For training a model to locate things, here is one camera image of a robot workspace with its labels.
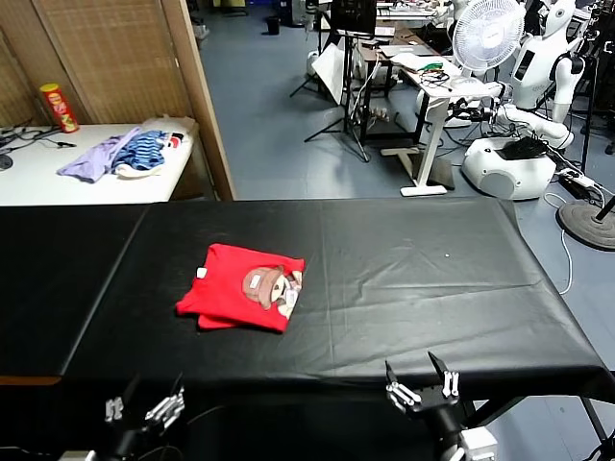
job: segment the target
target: fan grille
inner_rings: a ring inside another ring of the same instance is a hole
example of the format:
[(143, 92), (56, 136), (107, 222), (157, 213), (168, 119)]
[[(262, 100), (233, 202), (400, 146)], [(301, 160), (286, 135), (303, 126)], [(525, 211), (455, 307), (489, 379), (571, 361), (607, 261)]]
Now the fan grille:
[(522, 8), (514, 0), (472, 2), (453, 35), (453, 52), (459, 63), (473, 71), (485, 71), (506, 61), (524, 30)]

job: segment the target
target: red t-shirt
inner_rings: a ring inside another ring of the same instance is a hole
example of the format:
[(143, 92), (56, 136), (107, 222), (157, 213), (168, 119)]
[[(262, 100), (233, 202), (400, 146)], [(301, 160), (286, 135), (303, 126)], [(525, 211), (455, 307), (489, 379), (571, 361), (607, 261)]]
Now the red t-shirt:
[(303, 259), (255, 252), (219, 243), (209, 247), (202, 279), (194, 279), (192, 289), (177, 303), (180, 314), (201, 314), (199, 327), (231, 328), (256, 325), (284, 332), (287, 316), (269, 300), (280, 275), (303, 273)]

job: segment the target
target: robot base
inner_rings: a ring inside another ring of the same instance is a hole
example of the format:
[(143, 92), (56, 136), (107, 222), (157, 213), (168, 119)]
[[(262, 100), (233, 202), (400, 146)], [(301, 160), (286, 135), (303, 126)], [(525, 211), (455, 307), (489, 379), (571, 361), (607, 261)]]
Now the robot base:
[(478, 190), (506, 200), (537, 199), (549, 185), (555, 163), (543, 156), (506, 160), (496, 152), (516, 137), (477, 139), (468, 148), (461, 172)]

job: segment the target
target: pringles can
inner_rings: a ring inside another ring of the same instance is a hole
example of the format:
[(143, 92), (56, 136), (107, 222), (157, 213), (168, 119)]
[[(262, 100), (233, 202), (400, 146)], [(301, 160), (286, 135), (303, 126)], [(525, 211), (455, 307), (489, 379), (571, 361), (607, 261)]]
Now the pringles can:
[(51, 111), (54, 112), (54, 117), (61, 130), (65, 133), (73, 133), (79, 130), (79, 124), (62, 94), (60, 86), (58, 84), (46, 84), (40, 87), (40, 91), (45, 96)]

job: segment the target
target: black tablecloth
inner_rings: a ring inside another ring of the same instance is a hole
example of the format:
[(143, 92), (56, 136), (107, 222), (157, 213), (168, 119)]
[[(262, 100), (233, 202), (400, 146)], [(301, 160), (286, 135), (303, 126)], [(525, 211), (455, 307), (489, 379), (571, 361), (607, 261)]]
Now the black tablecloth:
[(145, 206), (0, 208), (0, 376), (61, 376)]
[[(284, 335), (202, 332), (175, 315), (215, 242), (306, 259)], [(491, 199), (150, 206), (64, 379), (170, 384), (183, 373), (219, 396), (381, 395), (384, 359), (408, 383), (434, 382), (427, 350), (461, 372), (466, 398), (614, 401), (610, 374)]]

